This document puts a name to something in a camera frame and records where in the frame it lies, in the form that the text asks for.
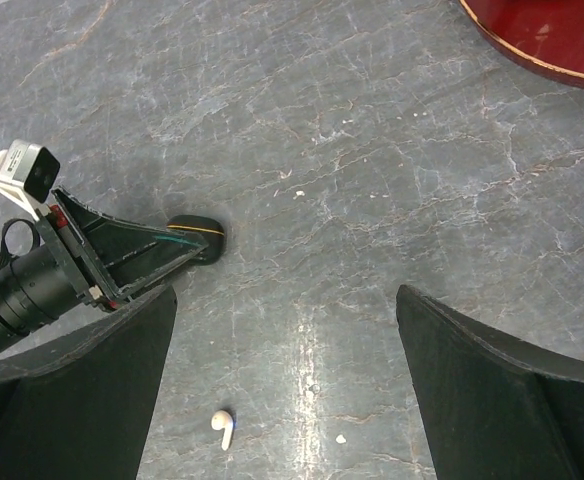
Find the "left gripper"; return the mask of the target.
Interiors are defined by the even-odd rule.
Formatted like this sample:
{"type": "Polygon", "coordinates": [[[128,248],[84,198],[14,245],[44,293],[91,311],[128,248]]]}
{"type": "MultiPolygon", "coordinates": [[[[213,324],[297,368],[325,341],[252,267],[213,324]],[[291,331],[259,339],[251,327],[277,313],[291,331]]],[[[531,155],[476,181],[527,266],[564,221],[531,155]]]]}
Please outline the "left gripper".
{"type": "Polygon", "coordinates": [[[197,233],[121,220],[83,204],[66,189],[36,209],[36,229],[78,301],[111,313],[181,270],[207,246],[197,233]]]}

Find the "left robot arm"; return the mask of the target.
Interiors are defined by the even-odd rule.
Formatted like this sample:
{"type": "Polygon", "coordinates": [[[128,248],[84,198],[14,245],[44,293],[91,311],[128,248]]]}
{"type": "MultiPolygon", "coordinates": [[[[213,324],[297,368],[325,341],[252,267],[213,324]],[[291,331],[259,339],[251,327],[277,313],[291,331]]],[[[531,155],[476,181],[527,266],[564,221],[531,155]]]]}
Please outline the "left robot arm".
{"type": "Polygon", "coordinates": [[[207,217],[148,226],[100,213],[63,188],[52,194],[49,213],[25,223],[30,250],[0,246],[0,353],[79,304],[113,312],[224,251],[225,231],[207,217]]]}

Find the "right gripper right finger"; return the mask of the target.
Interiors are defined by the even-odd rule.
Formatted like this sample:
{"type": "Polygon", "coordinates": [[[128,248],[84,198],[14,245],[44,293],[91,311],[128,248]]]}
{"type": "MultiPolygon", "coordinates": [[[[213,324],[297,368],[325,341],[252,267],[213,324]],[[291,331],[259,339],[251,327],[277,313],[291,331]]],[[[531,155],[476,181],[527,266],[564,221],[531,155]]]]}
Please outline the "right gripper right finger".
{"type": "Polygon", "coordinates": [[[398,330],[440,479],[584,479],[584,361],[409,285],[398,330]]]}

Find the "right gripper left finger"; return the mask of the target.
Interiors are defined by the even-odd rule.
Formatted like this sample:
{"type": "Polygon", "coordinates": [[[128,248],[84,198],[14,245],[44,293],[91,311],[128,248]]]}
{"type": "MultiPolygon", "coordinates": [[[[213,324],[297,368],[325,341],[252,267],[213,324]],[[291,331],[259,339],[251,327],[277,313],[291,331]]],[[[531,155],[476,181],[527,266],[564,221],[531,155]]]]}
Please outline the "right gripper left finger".
{"type": "Polygon", "coordinates": [[[0,360],[0,479],[134,479],[177,310],[156,287],[0,360]]]}

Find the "black earbud charging case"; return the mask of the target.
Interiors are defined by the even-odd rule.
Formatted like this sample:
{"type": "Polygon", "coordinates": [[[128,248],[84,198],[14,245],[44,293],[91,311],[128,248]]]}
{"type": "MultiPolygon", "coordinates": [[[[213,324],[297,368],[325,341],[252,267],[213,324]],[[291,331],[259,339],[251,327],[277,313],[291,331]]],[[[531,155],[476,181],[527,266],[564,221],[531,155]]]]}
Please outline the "black earbud charging case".
{"type": "Polygon", "coordinates": [[[194,232],[206,240],[208,246],[190,260],[192,265],[216,263],[225,251],[225,229],[215,219],[197,215],[177,215],[167,222],[167,227],[173,230],[194,232]]]}

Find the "white earbud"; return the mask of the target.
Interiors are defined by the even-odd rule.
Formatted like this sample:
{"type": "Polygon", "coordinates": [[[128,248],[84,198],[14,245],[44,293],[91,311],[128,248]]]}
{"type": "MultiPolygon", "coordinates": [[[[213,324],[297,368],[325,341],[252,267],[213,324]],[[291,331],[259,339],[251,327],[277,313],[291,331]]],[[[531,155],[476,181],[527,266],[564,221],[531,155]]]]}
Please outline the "white earbud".
{"type": "Polygon", "coordinates": [[[221,449],[227,451],[231,446],[235,429],[233,415],[227,410],[216,411],[211,418],[211,428],[222,433],[221,449]]]}

